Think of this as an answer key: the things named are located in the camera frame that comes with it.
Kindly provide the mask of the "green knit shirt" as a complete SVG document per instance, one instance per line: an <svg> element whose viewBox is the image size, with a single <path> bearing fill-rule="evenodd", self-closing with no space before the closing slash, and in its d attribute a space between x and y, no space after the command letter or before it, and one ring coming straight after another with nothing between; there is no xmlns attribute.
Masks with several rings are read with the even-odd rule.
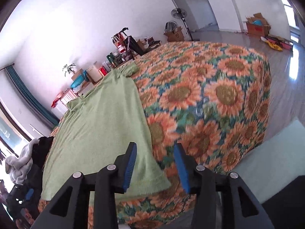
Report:
<svg viewBox="0 0 305 229"><path fill-rule="evenodd" d="M127 201L170 187L153 157L152 136L132 79L139 68L132 62L112 70L86 95L68 103L43 170L43 200L49 201L75 172L96 173L137 145L130 187L117 199Z"/></svg>

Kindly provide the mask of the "white grey garment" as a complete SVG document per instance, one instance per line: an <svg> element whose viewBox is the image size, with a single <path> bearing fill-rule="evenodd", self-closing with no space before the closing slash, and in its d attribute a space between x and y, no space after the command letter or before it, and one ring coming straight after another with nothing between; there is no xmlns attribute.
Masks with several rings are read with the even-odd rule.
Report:
<svg viewBox="0 0 305 229"><path fill-rule="evenodd" d="M19 157L9 156L5 159L5 172L14 184L23 185L27 179L27 174L33 165L33 146L38 143L38 139L33 139L22 148Z"/></svg>

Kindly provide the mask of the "black garment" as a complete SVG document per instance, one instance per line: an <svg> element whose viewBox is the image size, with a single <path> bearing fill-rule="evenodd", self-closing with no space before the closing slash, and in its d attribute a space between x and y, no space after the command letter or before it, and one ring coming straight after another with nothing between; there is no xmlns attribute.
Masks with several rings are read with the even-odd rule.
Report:
<svg viewBox="0 0 305 229"><path fill-rule="evenodd" d="M33 150L31 158L33 159L33 164L37 165L40 169L43 169L46 162L47 156L50 152L53 136L50 137L41 137L38 139L38 143L33 145Z"/></svg>

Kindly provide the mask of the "teal curtain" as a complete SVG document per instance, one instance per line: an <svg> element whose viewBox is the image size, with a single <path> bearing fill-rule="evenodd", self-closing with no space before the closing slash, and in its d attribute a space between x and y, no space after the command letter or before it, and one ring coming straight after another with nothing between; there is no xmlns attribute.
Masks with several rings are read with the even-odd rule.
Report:
<svg viewBox="0 0 305 229"><path fill-rule="evenodd" d="M33 96L15 71L13 65L5 67L4 70L10 79L10 82L13 84L30 110L49 128L52 129L57 126L59 124L59 119Z"/></svg>

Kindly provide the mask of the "pink ribbed suitcase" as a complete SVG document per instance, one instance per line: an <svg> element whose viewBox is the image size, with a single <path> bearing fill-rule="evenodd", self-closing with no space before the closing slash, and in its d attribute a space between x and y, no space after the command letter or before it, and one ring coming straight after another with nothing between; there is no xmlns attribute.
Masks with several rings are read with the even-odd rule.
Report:
<svg viewBox="0 0 305 229"><path fill-rule="evenodd" d="M68 102L76 99L78 97L77 94L75 94L73 92L72 89L67 89L66 91L64 91L64 93L62 94L60 101L66 106L68 104Z"/></svg>

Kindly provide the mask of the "sunflower pattern bedspread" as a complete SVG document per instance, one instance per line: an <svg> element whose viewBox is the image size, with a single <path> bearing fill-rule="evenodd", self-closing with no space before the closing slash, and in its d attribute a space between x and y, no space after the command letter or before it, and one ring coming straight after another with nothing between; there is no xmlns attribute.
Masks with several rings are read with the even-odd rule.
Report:
<svg viewBox="0 0 305 229"><path fill-rule="evenodd" d="M262 143L270 65L255 49L186 41L164 44L132 62L139 68L132 79L152 136L152 154L171 185L127 201L117 195L117 217L132 228L158 228L195 205L195 196L185 193L178 177L176 143L221 174Z"/></svg>

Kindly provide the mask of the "teal basin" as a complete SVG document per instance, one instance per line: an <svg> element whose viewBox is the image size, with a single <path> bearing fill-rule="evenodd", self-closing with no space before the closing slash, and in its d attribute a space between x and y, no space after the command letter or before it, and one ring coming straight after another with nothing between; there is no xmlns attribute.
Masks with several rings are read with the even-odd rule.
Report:
<svg viewBox="0 0 305 229"><path fill-rule="evenodd" d="M73 83L71 84L70 88L71 88L71 89L74 89L74 88L80 86L85 80L86 80L85 77L84 77L82 74L80 74L80 75L73 81Z"/></svg>

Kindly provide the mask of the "potted green plant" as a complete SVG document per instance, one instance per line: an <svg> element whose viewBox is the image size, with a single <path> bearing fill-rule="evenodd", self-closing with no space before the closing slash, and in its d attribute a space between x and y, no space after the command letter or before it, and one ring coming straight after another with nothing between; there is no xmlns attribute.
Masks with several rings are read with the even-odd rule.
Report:
<svg viewBox="0 0 305 229"><path fill-rule="evenodd" d="M70 65L64 65L64 67L62 68L62 71L64 73L64 76L66 77L68 74L75 74L75 63L72 63Z"/></svg>

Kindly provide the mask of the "cream plastic bucket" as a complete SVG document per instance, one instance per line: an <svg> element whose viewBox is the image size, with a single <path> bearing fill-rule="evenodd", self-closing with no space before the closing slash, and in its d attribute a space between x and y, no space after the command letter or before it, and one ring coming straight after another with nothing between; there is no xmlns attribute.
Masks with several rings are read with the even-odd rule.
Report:
<svg viewBox="0 0 305 229"><path fill-rule="evenodd" d="M86 71L94 83L99 82L103 78L103 75L99 72L99 70L96 66L91 66L91 67L87 68Z"/></svg>

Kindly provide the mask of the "red tin can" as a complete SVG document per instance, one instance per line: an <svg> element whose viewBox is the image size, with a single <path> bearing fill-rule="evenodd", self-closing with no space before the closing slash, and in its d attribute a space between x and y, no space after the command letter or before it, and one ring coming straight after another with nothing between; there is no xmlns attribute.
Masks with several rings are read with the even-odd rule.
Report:
<svg viewBox="0 0 305 229"><path fill-rule="evenodd" d="M105 69L104 66L99 68L99 72L105 77L109 72Z"/></svg>

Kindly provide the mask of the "open cardboard box far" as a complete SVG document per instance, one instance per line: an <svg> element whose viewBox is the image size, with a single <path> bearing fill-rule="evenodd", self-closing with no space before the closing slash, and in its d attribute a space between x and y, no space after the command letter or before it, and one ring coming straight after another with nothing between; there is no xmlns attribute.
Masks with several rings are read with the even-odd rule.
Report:
<svg viewBox="0 0 305 229"><path fill-rule="evenodd" d="M246 17L246 20L248 34L262 37L269 34L271 26L261 13Z"/></svg>

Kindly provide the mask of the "brown cardboard box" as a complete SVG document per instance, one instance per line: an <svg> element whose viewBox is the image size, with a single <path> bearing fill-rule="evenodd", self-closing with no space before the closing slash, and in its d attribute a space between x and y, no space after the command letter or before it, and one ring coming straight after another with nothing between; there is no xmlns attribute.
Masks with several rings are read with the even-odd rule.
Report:
<svg viewBox="0 0 305 229"><path fill-rule="evenodd" d="M180 42L185 40L181 26L175 28L173 31L165 32L164 35L167 37L168 42Z"/></svg>

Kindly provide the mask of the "black standing fan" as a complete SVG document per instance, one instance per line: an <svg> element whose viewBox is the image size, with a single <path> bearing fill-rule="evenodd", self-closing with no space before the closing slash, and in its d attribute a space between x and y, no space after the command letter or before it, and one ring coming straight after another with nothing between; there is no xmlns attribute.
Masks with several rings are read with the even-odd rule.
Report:
<svg viewBox="0 0 305 229"><path fill-rule="evenodd" d="M199 41L199 39L193 38L192 33L191 33L189 27L187 26L187 23L186 23L187 12L184 9L175 8L171 11L171 15L173 18L180 19L182 21L184 28L185 28L187 34L189 35L191 41Z"/></svg>

